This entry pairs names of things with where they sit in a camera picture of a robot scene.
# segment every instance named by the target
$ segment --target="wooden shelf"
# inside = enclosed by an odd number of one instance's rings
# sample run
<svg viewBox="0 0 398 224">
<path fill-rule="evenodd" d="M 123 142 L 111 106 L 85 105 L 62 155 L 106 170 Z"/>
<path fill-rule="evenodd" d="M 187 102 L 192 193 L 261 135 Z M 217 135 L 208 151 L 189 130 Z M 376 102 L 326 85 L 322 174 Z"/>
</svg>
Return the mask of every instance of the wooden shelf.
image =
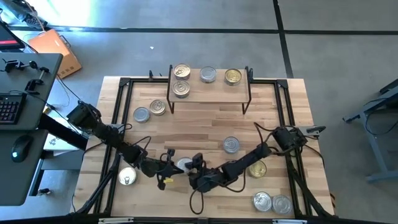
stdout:
<svg viewBox="0 0 398 224">
<path fill-rule="evenodd" d="M 249 101 L 248 75 L 245 69 L 241 82 L 230 86 L 224 82 L 227 69 L 216 69 L 217 76 L 213 83 L 203 83 L 200 80 L 200 69 L 191 69 L 190 78 L 186 80 L 190 85 L 190 93 L 186 98 L 177 98 L 172 86 L 178 80 L 170 71 L 169 100 L 171 103 L 247 103 Z"/>
</svg>

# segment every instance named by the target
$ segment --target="computer mouse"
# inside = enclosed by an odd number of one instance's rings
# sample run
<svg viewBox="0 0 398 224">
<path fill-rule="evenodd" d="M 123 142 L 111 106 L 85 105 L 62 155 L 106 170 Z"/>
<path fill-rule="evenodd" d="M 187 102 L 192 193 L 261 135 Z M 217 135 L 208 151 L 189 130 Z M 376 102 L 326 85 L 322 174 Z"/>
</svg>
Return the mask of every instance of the computer mouse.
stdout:
<svg viewBox="0 0 398 224">
<path fill-rule="evenodd" d="M 11 159 L 14 162 L 22 162 L 26 159 L 29 152 L 30 144 L 33 141 L 33 137 L 29 135 L 23 135 L 15 140 L 14 145 L 11 149 Z"/>
</svg>

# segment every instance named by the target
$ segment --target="black desk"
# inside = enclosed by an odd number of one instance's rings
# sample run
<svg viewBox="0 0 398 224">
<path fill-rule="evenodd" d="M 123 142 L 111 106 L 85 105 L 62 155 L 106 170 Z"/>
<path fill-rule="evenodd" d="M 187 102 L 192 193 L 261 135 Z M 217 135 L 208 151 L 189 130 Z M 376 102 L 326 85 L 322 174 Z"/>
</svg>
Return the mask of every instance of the black desk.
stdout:
<svg viewBox="0 0 398 224">
<path fill-rule="evenodd" d="M 39 67 L 47 67 L 50 72 L 44 75 L 44 84 L 37 86 L 36 89 L 40 93 L 36 96 L 47 101 L 62 61 L 61 54 L 0 53 L 0 67 L 3 63 L 1 58 L 20 60 L 24 64 L 33 60 Z M 40 71 L 30 67 L 25 68 L 24 71 L 14 69 L 10 73 L 0 72 L 0 92 L 24 91 L 26 83 L 39 76 Z M 86 147 L 86 138 L 43 114 L 45 103 L 40 99 L 28 95 L 18 123 L 0 125 L 0 177 L 2 177 L 0 206 L 22 205 L 25 202 L 48 133 L 80 149 L 84 150 Z M 11 147 L 19 136 L 27 133 L 34 137 L 28 156 L 23 162 L 14 163 L 11 160 Z"/>
</svg>

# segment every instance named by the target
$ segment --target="gray floor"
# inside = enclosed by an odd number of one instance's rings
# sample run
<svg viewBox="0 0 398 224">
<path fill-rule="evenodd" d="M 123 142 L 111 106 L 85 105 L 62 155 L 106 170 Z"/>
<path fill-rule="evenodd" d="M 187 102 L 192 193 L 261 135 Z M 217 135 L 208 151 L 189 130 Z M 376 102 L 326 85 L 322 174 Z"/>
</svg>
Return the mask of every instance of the gray floor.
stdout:
<svg viewBox="0 0 398 224">
<path fill-rule="evenodd" d="M 207 1 L 30 1 L 51 24 L 91 27 L 200 27 L 275 29 L 272 0 Z M 79 13 L 70 15 L 79 3 Z M 286 29 L 397 30 L 393 0 L 279 0 Z M 25 40 L 30 32 L 16 32 Z M 138 34 L 62 33 L 72 44 L 83 69 L 65 83 L 83 100 L 95 105 L 105 75 L 166 74 L 169 64 L 216 68 L 249 65 L 256 77 L 286 77 L 279 36 L 275 34 Z M 373 152 L 359 123 L 341 118 L 376 97 L 396 79 L 396 36 L 287 35 L 295 78 L 304 78 L 313 118 L 327 127 L 320 145 L 330 190 L 336 195 L 336 214 L 343 218 L 398 223 L 398 181 L 368 184 L 365 176 L 377 172 Z M 59 83 L 50 103 L 75 105 Z M 380 130 L 393 115 L 375 117 Z M 380 141 L 392 149 L 397 131 Z M 396 161 L 397 153 L 392 153 Z M 0 208 L 0 219 L 66 214 L 77 173 L 48 172 L 43 187 L 55 189 L 49 197 L 27 199 L 21 207 Z"/>
</svg>

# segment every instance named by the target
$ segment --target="silver can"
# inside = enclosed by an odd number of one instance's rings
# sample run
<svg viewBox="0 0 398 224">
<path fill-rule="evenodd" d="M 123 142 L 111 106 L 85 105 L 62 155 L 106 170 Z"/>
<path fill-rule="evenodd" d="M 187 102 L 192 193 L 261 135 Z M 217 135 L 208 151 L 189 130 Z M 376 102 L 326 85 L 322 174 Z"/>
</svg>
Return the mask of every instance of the silver can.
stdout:
<svg viewBox="0 0 398 224">
<path fill-rule="evenodd" d="M 188 80 L 191 74 L 191 68 L 189 67 L 189 65 L 179 64 L 175 66 L 175 68 L 173 69 L 173 73 L 176 79 Z"/>
<path fill-rule="evenodd" d="M 166 104 L 162 100 L 154 100 L 150 103 L 149 109 L 154 115 L 160 116 L 166 112 Z"/>
<path fill-rule="evenodd" d="M 242 73 L 238 69 L 228 69 L 225 72 L 225 83 L 228 85 L 237 85 L 242 79 Z"/>
<path fill-rule="evenodd" d="M 138 107 L 133 114 L 134 119 L 138 123 L 145 123 L 150 118 L 149 110 L 145 107 Z"/>
<path fill-rule="evenodd" d="M 285 195 L 276 195 L 272 198 L 272 209 L 276 214 L 289 214 L 292 211 L 292 207 L 292 202 Z"/>
<path fill-rule="evenodd" d="M 183 157 L 177 161 L 176 166 L 178 168 L 180 168 L 181 170 L 184 170 L 184 173 L 188 173 L 190 171 L 190 169 L 185 167 L 185 164 L 188 162 L 192 162 L 192 159 L 189 157 Z"/>
<path fill-rule="evenodd" d="M 260 212 L 267 212 L 272 207 L 271 197 L 265 192 L 258 192 L 253 196 L 253 204 Z"/>
<path fill-rule="evenodd" d="M 178 98 L 186 98 L 189 95 L 190 85 L 186 81 L 177 81 L 172 86 L 173 92 Z"/>
<path fill-rule="evenodd" d="M 239 151 L 239 140 L 236 137 L 227 137 L 223 142 L 224 150 L 233 154 Z"/>
<path fill-rule="evenodd" d="M 119 173 L 119 182 L 123 185 L 130 185 L 136 181 L 136 170 L 132 167 L 126 167 Z"/>
<path fill-rule="evenodd" d="M 200 80 L 204 83 L 212 83 L 216 80 L 217 71 L 212 67 L 204 67 L 200 70 Z"/>
</svg>

